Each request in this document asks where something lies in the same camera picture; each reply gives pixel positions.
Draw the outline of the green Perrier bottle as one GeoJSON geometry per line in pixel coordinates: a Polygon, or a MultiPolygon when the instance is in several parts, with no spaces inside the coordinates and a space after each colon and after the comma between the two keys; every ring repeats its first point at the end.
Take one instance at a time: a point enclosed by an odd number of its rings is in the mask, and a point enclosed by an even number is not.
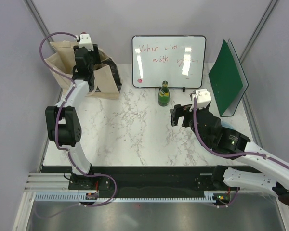
{"type": "Polygon", "coordinates": [[[168,82],[164,80],[162,86],[159,88],[158,92],[158,104],[160,106],[167,106],[170,101],[170,91],[168,88],[168,82]]]}

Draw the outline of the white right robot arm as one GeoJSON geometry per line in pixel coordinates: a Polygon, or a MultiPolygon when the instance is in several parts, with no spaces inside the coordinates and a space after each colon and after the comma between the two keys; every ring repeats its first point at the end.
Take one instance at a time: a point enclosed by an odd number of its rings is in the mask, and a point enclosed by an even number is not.
{"type": "Polygon", "coordinates": [[[200,145],[214,156],[236,160],[258,173],[239,171],[218,165],[211,176],[215,189],[252,189],[276,196],[289,206],[289,163],[267,152],[242,133],[222,126],[220,118],[208,107],[197,109],[191,104],[177,104],[170,109],[171,125],[190,128],[200,145]]]}

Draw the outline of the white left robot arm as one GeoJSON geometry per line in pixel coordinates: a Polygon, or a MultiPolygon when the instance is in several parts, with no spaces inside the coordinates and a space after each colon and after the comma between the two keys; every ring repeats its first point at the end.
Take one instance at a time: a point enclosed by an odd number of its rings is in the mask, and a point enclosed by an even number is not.
{"type": "Polygon", "coordinates": [[[79,183],[85,189],[92,189],[96,177],[90,174],[91,164],[80,144],[81,125],[77,108],[90,92],[95,92],[97,84],[94,66],[99,63],[97,45],[76,45],[73,47],[76,65],[72,69],[71,85],[55,106],[45,110],[48,138],[58,150],[64,151],[72,166],[72,172],[80,175],[79,183]]]}

